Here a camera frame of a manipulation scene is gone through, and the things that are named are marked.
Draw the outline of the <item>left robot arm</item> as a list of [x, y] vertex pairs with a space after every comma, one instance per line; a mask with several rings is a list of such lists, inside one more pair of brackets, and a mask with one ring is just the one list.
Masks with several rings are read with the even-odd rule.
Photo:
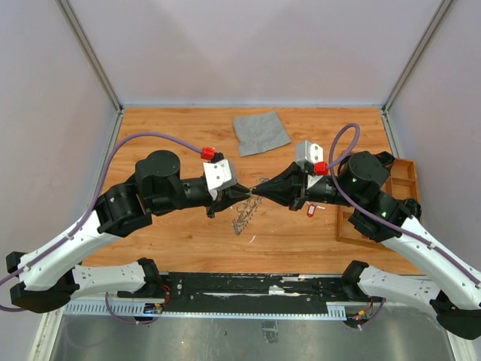
[[82, 263], [98, 249], [152, 225], [154, 216], [205, 208], [213, 218], [249, 198], [249, 189], [237, 182], [233, 164], [222, 154], [203, 169], [199, 177], [182, 179], [180, 158], [169, 150], [137, 162], [134, 174], [100, 195], [76, 224], [35, 251], [7, 256], [8, 273], [18, 279], [10, 289], [12, 305], [40, 314], [82, 296], [116, 293], [147, 299], [167, 291], [153, 259], [103, 267]]

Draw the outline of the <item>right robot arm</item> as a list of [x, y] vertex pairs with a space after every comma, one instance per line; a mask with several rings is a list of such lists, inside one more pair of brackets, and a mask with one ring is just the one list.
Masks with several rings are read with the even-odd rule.
[[408, 259], [426, 278], [404, 277], [366, 262], [351, 262], [341, 276], [340, 291], [350, 300], [362, 296], [400, 302], [436, 318], [460, 338], [480, 337], [480, 272], [461, 261], [421, 224], [422, 209], [413, 198], [384, 192], [395, 162], [387, 152], [351, 153], [337, 174], [310, 176], [310, 167], [292, 163], [253, 194], [297, 211], [305, 202], [352, 206], [348, 221], [368, 239]]

